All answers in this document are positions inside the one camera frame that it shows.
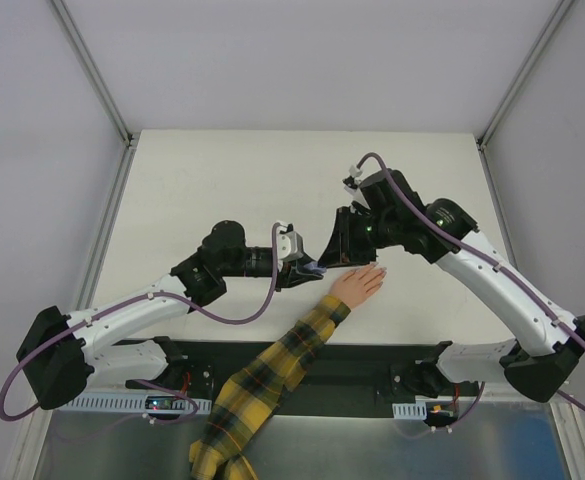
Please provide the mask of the mannequin hand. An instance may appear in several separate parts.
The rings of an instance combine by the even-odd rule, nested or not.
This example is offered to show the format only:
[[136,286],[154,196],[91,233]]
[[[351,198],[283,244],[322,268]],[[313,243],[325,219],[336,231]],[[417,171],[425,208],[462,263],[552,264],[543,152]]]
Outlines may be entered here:
[[329,295],[350,310],[356,309],[383,286],[386,273],[387,270],[376,263],[350,270],[332,284]]

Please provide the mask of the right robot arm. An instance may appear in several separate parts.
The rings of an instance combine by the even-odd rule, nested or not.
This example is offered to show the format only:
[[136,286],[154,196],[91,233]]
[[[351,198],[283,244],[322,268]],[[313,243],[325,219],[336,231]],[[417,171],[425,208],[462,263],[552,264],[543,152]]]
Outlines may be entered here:
[[506,383],[528,399],[549,401],[585,352],[585,315],[538,291],[458,204],[423,204],[400,171],[363,178],[353,167],[343,182],[353,200],[338,208],[320,266],[363,266],[379,250],[400,246],[462,283],[513,335],[491,344],[443,341],[403,374],[405,388],[435,398],[463,382]]

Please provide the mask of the yellow plaid sleeve forearm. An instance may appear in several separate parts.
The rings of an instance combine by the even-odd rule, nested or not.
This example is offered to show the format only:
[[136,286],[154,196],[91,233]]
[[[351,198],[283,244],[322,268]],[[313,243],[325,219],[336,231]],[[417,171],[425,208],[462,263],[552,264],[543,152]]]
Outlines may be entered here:
[[203,434],[189,450],[192,479],[256,479],[244,449],[299,386],[336,327],[350,314],[326,295],[223,384]]

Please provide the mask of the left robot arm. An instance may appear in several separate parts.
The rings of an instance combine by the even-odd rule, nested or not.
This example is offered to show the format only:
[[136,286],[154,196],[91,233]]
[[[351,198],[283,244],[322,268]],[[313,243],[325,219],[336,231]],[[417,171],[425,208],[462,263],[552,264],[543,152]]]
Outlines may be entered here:
[[164,343],[150,340],[140,350],[123,342],[163,320],[191,312],[235,325],[208,310],[227,291],[228,278],[267,278],[266,293],[322,279],[325,268],[307,255],[303,239],[290,224],[276,223],[268,247],[250,247],[236,221],[217,223],[190,257],[140,291],[101,307],[62,313],[48,307],[37,314],[16,358],[37,405],[53,410],[87,388],[152,380],[160,388],[176,387],[182,363]]

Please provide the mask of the purple nail polish bottle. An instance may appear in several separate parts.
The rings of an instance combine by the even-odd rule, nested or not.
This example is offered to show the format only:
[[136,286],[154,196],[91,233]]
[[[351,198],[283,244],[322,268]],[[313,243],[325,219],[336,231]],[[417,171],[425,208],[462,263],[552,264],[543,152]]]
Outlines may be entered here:
[[304,269],[314,275],[324,275],[327,272],[327,269],[319,265],[316,261],[305,264]]

